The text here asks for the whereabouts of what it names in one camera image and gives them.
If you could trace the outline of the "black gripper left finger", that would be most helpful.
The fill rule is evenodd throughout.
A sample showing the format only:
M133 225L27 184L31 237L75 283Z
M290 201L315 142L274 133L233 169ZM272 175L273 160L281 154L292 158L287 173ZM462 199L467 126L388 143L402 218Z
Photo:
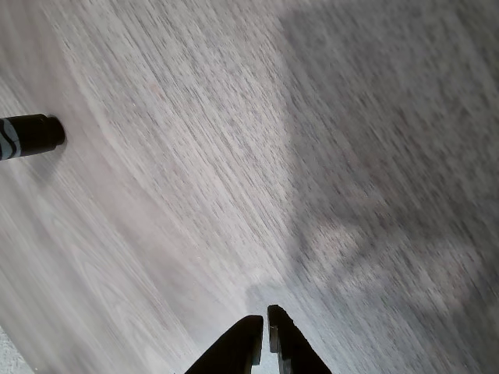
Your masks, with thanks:
M186 374L244 374L260 364L264 319L248 315L223 333Z

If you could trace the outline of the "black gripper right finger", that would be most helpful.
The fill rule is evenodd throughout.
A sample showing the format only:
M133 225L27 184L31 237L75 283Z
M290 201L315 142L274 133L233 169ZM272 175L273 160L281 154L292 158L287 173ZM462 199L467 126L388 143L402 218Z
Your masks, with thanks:
M269 305L267 317L270 352L278 356L280 373L331 374L331 370L281 306Z

